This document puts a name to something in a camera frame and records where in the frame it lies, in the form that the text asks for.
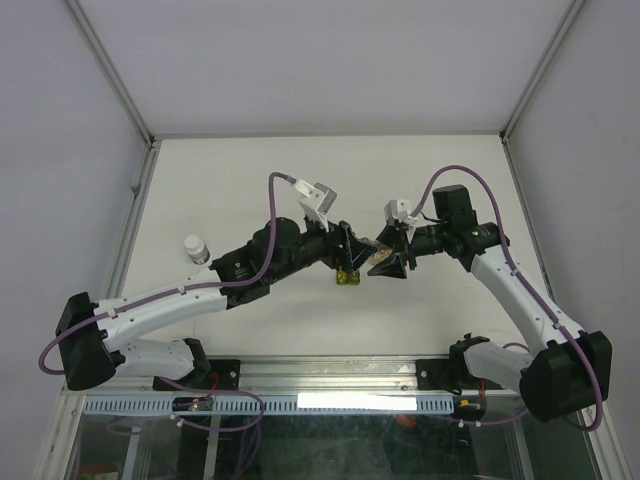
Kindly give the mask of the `clear bottle orange pills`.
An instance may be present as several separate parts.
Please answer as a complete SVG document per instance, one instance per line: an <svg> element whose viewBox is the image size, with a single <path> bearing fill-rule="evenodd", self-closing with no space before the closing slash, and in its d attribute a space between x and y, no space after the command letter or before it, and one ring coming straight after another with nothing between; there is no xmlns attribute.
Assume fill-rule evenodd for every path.
<svg viewBox="0 0 640 480"><path fill-rule="evenodd" d="M377 266L394 253L391 247L378 241L372 241L371 246L375 248L375 252L367 260L367 263L371 266Z"/></svg>

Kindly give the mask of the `green pill box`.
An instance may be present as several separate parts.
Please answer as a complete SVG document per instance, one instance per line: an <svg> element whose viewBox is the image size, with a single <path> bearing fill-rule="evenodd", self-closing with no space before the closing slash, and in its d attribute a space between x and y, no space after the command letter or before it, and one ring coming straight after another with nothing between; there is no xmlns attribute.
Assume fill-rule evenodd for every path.
<svg viewBox="0 0 640 480"><path fill-rule="evenodd" d="M346 272L338 270L336 272L336 284L339 286L358 286L361 283L361 275L359 271Z"/></svg>

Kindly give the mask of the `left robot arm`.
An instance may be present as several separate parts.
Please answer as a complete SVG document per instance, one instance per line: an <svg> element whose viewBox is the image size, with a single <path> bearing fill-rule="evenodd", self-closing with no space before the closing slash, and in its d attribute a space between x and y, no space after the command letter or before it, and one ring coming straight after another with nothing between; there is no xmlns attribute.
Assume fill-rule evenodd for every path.
<svg viewBox="0 0 640 480"><path fill-rule="evenodd" d="M148 376L199 388L210 373L201 342L162 342L148 334L259 300L275 283L316 263L354 273L375 251L344 221L327 227L307 221L301 230L295 221L279 217L244 246L153 293L101 301L78 293L67 300L55 330L66 385L85 391L118 376Z"/></svg>

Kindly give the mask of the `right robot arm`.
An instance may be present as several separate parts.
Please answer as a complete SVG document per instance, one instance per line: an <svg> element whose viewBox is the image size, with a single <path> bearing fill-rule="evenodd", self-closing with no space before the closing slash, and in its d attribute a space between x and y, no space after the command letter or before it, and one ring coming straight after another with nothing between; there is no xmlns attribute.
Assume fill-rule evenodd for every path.
<svg viewBox="0 0 640 480"><path fill-rule="evenodd" d="M481 224L462 185L433 193L436 220L416 226L409 201L391 200L377 241L389 255L372 276L404 279L420 257L445 253L483 284L520 332L526 352L467 334L449 348L447 363L431 376L437 387L459 395L483 381L519 393L539 421L584 408L600 409L608 397L612 345L600 331L587 332L534 286L513 257L499 226Z"/></svg>

